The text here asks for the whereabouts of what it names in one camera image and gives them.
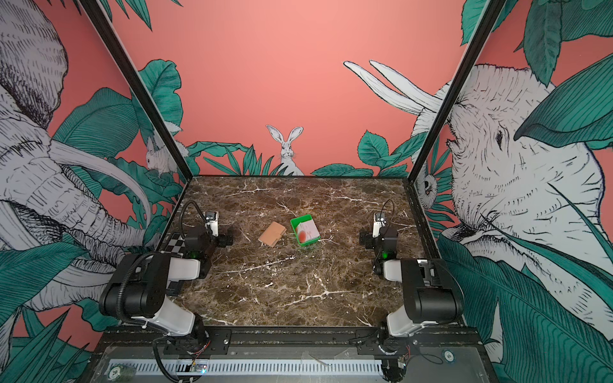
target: white vent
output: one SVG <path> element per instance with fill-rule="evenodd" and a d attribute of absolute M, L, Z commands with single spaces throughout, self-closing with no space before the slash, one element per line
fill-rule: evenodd
<path fill-rule="evenodd" d="M 202 375 L 188 372 L 191 360 L 163 359 L 168 372 L 177 376 Z M 204 375 L 359 375 L 381 376 L 380 360 L 317 360 L 298 359 L 198 359 L 206 365 Z M 136 375 L 161 375 L 155 359 L 111 359 L 106 373 L 117 365 L 131 366 Z"/>

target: marble tabletop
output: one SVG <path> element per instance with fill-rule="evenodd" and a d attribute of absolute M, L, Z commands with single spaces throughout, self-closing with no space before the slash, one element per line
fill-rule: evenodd
<path fill-rule="evenodd" d="M 402 287 L 373 274 L 374 252 L 358 233 L 387 199 L 395 204 L 398 256 L 423 257 L 402 180 L 196 177 L 182 203 L 219 211 L 219 231 L 232 227 L 234 245 L 217 249 L 208 276 L 186 282 L 175 302 L 211 325 L 377 325 L 401 307 Z M 321 239 L 300 247 L 290 220 L 305 214 Z M 178 231 L 178 216 L 169 233 Z M 184 221 L 199 222 L 193 207 Z M 257 240 L 272 221 L 287 228 L 274 248 Z"/>

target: rabbit ear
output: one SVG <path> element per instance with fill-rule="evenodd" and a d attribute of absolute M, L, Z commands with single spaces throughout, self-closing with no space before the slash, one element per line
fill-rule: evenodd
<path fill-rule="evenodd" d="M 151 141 L 151 137 L 147 139 L 147 150 L 153 151 L 153 141 Z"/>
<path fill-rule="evenodd" d="M 272 136 L 272 138 L 275 139 L 275 141 L 280 142 L 280 143 L 284 143 L 285 142 L 283 140 L 283 134 L 281 134 L 281 132 L 278 131 L 275 127 L 270 126 L 270 125 L 266 125 L 266 127 L 268 128 L 268 131 L 270 132 L 270 135 Z"/>
<path fill-rule="evenodd" d="M 292 142 L 295 139 L 297 139 L 298 136 L 302 134 L 303 130 L 304 128 L 302 126 L 293 128 L 292 132 L 289 134 L 289 138 L 287 139 L 287 142 Z"/>

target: elephant ear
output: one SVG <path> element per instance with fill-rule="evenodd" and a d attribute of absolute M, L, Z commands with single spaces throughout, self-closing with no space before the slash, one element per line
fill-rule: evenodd
<path fill-rule="evenodd" d="M 0 1 L 0 15 L 0 85 L 46 129 L 68 71 L 66 51 L 33 1 Z"/>

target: green plastic container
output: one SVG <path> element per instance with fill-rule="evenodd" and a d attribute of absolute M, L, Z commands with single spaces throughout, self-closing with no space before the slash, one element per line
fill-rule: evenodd
<path fill-rule="evenodd" d="M 296 236 L 296 242 L 298 242 L 298 245 L 300 245 L 300 246 L 308 246 L 308 245 L 310 245 L 312 243 L 317 242 L 321 238 L 321 236 L 319 236 L 317 238 L 313 238 L 312 240 L 306 241 L 304 243 L 300 243 L 300 241 L 298 240 L 298 233 L 296 232 L 296 227 L 298 227 L 299 224 L 301 224 L 303 222 L 310 221 L 312 219 L 313 219 L 313 217 L 311 217 L 310 214 L 307 214 L 307 215 L 302 216 L 302 217 L 294 218 L 294 219 L 292 219 L 290 221 L 290 223 L 292 224 L 292 229 L 294 229 L 294 235 Z"/>

